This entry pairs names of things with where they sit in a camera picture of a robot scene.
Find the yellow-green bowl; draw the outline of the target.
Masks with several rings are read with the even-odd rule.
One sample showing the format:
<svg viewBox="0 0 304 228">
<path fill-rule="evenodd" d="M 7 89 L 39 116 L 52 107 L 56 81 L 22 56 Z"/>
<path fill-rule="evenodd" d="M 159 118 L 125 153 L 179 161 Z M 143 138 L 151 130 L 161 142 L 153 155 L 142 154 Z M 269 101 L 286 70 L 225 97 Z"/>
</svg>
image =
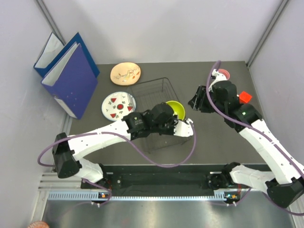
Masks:
<svg viewBox="0 0 304 228">
<path fill-rule="evenodd" d="M 174 115 L 178 117 L 179 120 L 184 120 L 186 117 L 186 111 L 184 106 L 175 100 L 167 101 L 166 104 L 168 104 L 174 111 Z"/>
</svg>

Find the black wire dish rack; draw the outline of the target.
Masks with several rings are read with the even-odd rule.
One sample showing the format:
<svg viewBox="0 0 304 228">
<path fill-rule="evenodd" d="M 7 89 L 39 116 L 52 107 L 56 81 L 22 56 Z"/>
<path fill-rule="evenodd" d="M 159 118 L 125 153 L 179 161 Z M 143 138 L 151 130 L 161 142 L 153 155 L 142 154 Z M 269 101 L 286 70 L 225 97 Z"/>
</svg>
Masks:
<svg viewBox="0 0 304 228">
<path fill-rule="evenodd" d="M 133 84 L 127 87 L 126 92 L 128 93 L 128 100 L 135 106 L 136 112 L 152 109 L 162 102 L 179 101 L 171 82 L 166 77 Z M 140 138 L 138 142 L 144 152 L 150 153 L 177 144 L 183 145 L 190 139 L 191 137 L 183 138 L 152 133 L 146 138 Z"/>
</svg>

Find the pink cup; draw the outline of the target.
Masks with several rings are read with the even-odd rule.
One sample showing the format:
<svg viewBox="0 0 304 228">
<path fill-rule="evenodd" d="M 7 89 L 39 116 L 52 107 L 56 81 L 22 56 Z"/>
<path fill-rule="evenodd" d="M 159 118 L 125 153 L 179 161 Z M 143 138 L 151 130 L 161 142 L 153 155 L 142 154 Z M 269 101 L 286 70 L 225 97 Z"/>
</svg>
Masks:
<svg viewBox="0 0 304 228">
<path fill-rule="evenodd" d="M 230 79 L 230 73 L 229 73 L 227 70 L 221 69 L 221 68 L 220 68 L 220 69 L 218 70 L 218 72 L 221 73 L 221 74 L 223 74 L 223 75 L 226 77 L 227 80 Z"/>
</svg>

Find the white plate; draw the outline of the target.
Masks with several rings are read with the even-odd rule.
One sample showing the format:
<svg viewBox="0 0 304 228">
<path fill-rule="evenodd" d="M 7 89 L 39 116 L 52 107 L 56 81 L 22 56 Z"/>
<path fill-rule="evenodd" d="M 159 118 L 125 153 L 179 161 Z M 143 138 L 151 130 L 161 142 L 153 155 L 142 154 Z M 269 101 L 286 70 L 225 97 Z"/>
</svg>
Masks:
<svg viewBox="0 0 304 228">
<path fill-rule="evenodd" d="M 115 92 L 108 95 L 101 104 L 104 117 L 110 121 L 117 121 L 136 110 L 135 98 L 127 92 Z"/>
</svg>

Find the beige floral plate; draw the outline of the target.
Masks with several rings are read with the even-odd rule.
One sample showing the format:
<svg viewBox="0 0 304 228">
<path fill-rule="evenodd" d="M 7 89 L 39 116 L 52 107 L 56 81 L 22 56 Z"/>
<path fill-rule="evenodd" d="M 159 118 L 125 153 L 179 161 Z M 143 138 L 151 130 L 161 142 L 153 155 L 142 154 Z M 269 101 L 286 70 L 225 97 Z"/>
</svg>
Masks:
<svg viewBox="0 0 304 228">
<path fill-rule="evenodd" d="M 110 72 L 111 81 L 119 86 L 130 86 L 140 79 L 141 68 L 133 62 L 123 62 L 115 65 Z"/>
</svg>

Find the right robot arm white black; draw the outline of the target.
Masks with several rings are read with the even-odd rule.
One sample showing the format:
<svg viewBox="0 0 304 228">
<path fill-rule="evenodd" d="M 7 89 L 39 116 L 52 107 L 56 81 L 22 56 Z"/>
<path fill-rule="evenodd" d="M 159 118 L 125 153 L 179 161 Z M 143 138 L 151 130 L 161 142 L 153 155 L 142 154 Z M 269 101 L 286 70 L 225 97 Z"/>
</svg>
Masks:
<svg viewBox="0 0 304 228">
<path fill-rule="evenodd" d="M 226 164 L 220 174 L 210 175 L 210 186 L 233 188 L 246 185 L 263 192 L 275 205 L 287 208 L 304 193 L 304 167 L 287 152 L 270 132 L 262 115 L 251 104 L 250 95 L 237 94 L 230 81 L 199 86 L 189 106 L 202 113 L 217 113 L 247 140 L 270 171 L 259 171 L 238 162 Z"/>
</svg>

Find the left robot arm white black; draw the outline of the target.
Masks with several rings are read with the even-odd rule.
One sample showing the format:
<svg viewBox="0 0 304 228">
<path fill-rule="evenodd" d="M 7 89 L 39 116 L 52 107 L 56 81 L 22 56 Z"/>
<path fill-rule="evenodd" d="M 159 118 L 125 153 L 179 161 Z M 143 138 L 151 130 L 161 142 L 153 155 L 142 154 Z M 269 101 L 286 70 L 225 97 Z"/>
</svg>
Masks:
<svg viewBox="0 0 304 228">
<path fill-rule="evenodd" d="M 60 179 L 78 176 L 103 188 L 108 177 L 99 164 L 85 160 L 85 156 L 116 143 L 146 138 L 152 133 L 179 136 L 183 124 L 168 104 L 161 103 L 151 110 L 129 113 L 89 133 L 74 136 L 60 133 L 52 149 L 57 176 Z"/>
</svg>

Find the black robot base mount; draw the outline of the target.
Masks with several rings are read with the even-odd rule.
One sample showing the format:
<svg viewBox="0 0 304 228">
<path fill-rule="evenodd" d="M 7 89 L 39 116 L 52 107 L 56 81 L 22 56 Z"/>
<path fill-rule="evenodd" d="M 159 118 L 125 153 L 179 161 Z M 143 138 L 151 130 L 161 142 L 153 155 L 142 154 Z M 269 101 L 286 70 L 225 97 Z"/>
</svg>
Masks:
<svg viewBox="0 0 304 228">
<path fill-rule="evenodd" d="M 219 173 L 223 164 L 190 164 L 174 168 L 155 165 L 105 165 L 105 180 L 97 184 L 116 197 L 211 196 L 207 176 Z"/>
</svg>

